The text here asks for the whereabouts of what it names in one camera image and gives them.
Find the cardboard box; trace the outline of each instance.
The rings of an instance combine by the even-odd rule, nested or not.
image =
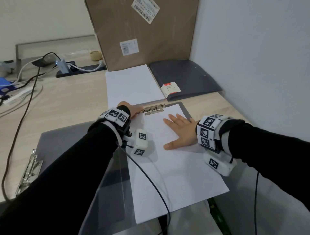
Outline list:
[[[147,1],[153,0],[135,0],[137,4]],[[149,24],[132,7],[134,0],[85,0],[109,71],[189,59],[199,0],[154,1],[160,9]],[[129,49],[128,40],[132,40]],[[136,43],[139,52],[129,54],[136,50]]]

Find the metal bracket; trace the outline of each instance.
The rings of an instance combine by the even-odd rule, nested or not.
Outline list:
[[[16,197],[27,189],[39,176],[42,163],[43,161],[37,161],[36,149],[33,149],[25,172],[20,180],[20,183],[18,184],[17,191],[15,193]]]
[[[144,113],[144,115],[159,113],[159,112],[163,112],[164,111],[163,108],[165,107],[166,107],[165,104],[154,105],[154,106],[143,109],[141,113]]]

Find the black sleeve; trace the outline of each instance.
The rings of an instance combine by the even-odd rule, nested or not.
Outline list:
[[[310,143],[243,123],[230,130],[228,146],[234,158],[254,167],[310,210],[307,188],[297,183],[309,178]]]
[[[122,110],[130,115],[127,107]],[[116,141],[114,132],[104,124],[90,130],[12,201],[0,217],[1,234],[25,229],[40,234],[42,228],[48,233],[69,229],[68,234],[78,234]]]

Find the hand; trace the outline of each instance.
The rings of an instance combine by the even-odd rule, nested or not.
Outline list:
[[[120,105],[124,105],[129,108],[131,118],[135,118],[136,114],[143,110],[142,106],[133,106],[125,101],[120,102],[117,107]]]
[[[169,118],[172,121],[164,118],[164,123],[167,124],[179,136],[179,138],[175,141],[165,144],[165,150],[190,146],[198,142],[195,129],[199,121],[195,121],[193,118],[190,118],[189,121],[178,113],[176,117],[172,114],[169,114]]]

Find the roll of tape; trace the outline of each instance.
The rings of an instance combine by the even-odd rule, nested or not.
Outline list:
[[[90,53],[91,60],[98,61],[102,60],[102,54],[100,51],[91,51]]]

